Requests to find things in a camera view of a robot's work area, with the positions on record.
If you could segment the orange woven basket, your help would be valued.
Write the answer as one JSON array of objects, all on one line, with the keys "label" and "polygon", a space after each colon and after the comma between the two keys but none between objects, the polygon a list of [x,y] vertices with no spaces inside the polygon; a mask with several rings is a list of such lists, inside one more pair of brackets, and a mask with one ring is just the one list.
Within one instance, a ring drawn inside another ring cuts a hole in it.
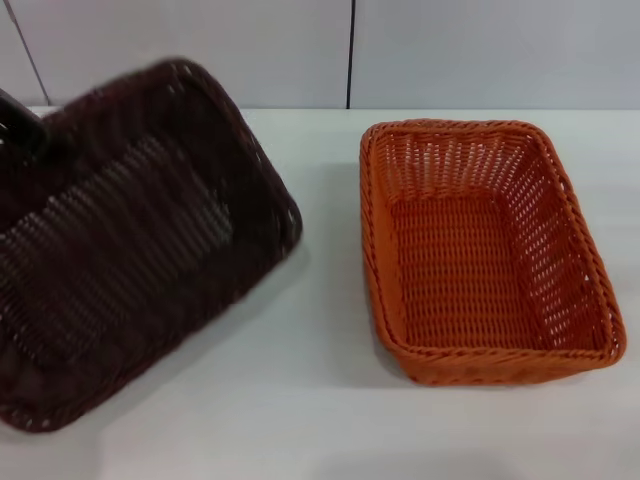
[{"label": "orange woven basket", "polygon": [[540,128],[373,125],[360,205],[376,332],[414,382],[536,384],[624,355],[604,263]]}]

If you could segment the dark brown woven basket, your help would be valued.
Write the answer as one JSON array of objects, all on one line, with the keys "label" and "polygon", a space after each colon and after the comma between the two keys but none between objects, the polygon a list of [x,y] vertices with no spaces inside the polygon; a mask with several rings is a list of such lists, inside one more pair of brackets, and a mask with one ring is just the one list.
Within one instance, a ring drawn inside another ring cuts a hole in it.
[{"label": "dark brown woven basket", "polygon": [[46,165],[0,154],[0,422],[27,433],[118,393],[242,299],[303,230],[238,107],[191,60],[38,117]]}]

